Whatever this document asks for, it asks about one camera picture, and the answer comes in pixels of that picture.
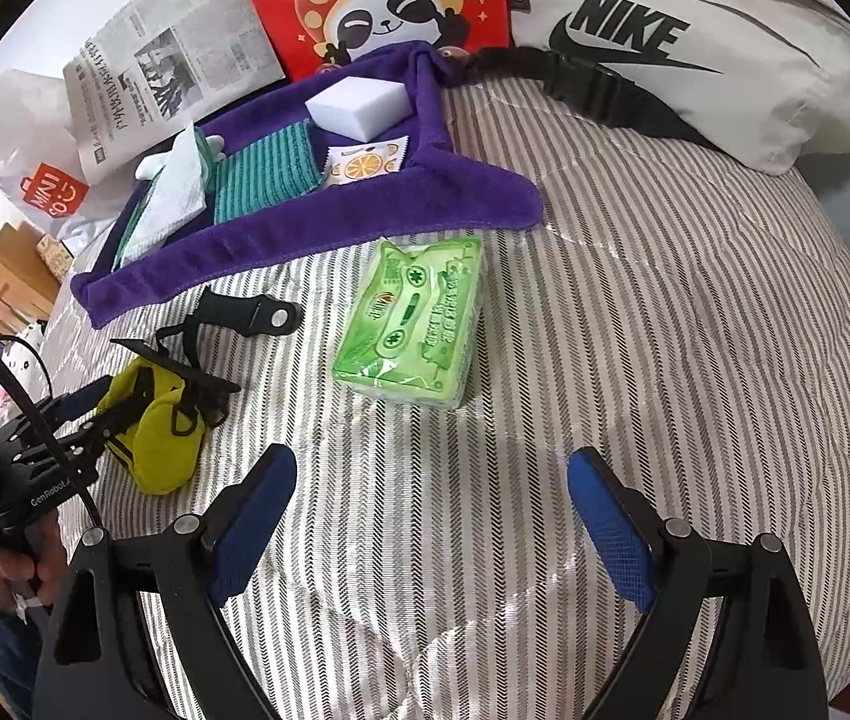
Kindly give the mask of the person's left hand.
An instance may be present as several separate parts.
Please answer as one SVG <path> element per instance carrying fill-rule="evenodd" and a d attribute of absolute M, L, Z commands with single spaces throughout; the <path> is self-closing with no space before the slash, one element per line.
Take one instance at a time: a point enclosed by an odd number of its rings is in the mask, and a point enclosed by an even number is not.
<path fill-rule="evenodd" d="M 62 582 L 68 572 L 67 550 L 61 540 L 59 512 L 52 511 L 39 520 L 43 547 L 38 559 L 26 554 L 0 550 L 0 613 L 11 614 L 16 610 L 13 587 L 29 585 L 33 578 L 38 580 L 34 590 L 43 606 L 52 606 L 61 591 Z"/>

